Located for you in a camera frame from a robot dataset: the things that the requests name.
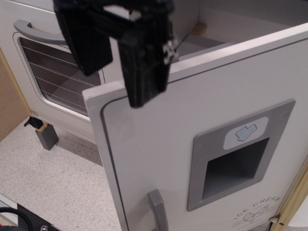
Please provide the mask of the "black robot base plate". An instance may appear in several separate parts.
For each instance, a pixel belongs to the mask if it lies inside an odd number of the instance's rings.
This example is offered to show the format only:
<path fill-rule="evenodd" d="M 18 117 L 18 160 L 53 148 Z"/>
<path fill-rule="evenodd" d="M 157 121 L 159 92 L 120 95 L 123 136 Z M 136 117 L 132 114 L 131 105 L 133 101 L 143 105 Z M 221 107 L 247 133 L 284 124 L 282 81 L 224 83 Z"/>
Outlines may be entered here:
<path fill-rule="evenodd" d="M 57 227 L 36 215 L 35 213 L 31 212 L 27 208 L 23 207 L 22 205 L 17 204 L 17 209 L 29 218 L 34 231 L 59 231 Z"/>

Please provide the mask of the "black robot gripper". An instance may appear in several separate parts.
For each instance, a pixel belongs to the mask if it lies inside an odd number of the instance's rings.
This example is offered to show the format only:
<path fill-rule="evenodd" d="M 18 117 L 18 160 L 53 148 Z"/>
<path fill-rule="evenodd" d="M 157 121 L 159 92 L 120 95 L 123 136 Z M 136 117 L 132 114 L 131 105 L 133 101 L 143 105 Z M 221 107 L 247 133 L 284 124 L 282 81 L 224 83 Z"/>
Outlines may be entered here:
<path fill-rule="evenodd" d="M 176 54 L 172 0 L 55 0 L 54 11 L 76 64 L 86 76 L 113 61 L 118 42 L 129 104 L 144 106 L 166 91 Z"/>

